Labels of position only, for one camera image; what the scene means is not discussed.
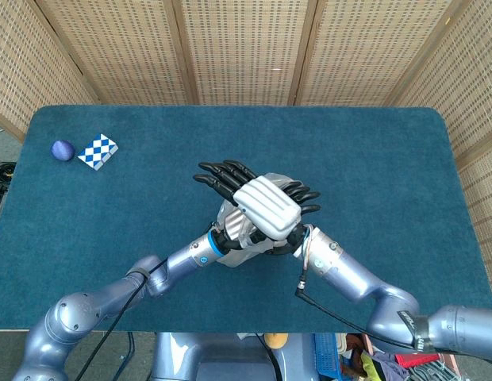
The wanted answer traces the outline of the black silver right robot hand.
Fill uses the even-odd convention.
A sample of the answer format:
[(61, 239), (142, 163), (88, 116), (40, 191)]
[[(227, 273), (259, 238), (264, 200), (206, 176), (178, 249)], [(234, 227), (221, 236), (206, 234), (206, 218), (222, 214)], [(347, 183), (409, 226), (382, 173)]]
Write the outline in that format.
[(284, 190), (236, 160), (201, 162), (205, 175), (194, 180), (216, 191), (236, 207), (261, 235), (283, 241), (300, 225), (302, 208)]

